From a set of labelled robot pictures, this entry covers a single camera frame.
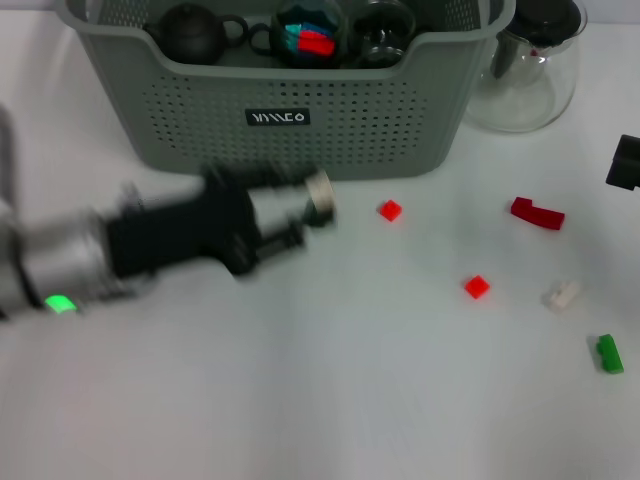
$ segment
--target glass pitcher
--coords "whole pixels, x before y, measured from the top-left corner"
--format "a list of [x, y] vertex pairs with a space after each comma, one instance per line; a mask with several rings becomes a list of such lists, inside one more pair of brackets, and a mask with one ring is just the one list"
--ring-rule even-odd
[[556, 120], [575, 92], [577, 38], [586, 25], [580, 0], [518, 0], [469, 102], [469, 117], [504, 132], [529, 132]]

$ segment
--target metal cylinder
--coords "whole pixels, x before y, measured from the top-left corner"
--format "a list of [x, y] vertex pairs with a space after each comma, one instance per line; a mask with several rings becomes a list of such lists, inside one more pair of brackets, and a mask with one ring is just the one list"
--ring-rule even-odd
[[120, 293], [108, 252], [103, 223], [94, 213], [58, 220], [22, 236], [22, 266], [42, 304], [54, 295], [85, 304]]

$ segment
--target white table surface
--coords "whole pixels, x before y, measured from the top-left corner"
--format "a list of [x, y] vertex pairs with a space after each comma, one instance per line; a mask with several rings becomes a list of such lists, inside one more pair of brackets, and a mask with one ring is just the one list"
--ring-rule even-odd
[[[55, 15], [0, 13], [0, 45], [26, 222], [194, 184], [136, 159]], [[552, 127], [463, 124], [433, 174], [337, 184], [337, 228], [256, 278], [200, 262], [136, 302], [1, 326], [0, 478], [640, 478], [640, 201], [605, 184], [640, 135], [639, 45], [589, 26]], [[511, 217], [516, 196], [566, 212], [562, 232]], [[564, 279], [588, 290], [558, 316], [540, 297]], [[594, 365], [606, 333], [623, 375]]]

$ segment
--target black teapot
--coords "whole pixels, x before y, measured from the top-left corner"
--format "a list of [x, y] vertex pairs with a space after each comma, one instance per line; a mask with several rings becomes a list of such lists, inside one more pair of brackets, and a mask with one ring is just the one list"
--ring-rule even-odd
[[[228, 38], [225, 22], [236, 22], [242, 35]], [[165, 13], [157, 24], [143, 29], [151, 35], [167, 58], [190, 65], [213, 65], [228, 47], [239, 47], [247, 39], [249, 26], [237, 15], [216, 16], [210, 10], [183, 3]]]

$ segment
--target teapot lid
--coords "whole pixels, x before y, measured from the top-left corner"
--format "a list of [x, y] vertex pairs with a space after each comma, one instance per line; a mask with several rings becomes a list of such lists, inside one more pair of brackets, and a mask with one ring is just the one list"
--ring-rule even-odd
[[547, 48], [572, 38], [581, 24], [582, 12], [574, 0], [517, 0], [516, 15], [507, 31]]
[[191, 3], [183, 3], [172, 8], [162, 19], [167, 33], [183, 37], [202, 35], [213, 22], [215, 16], [211, 11]]

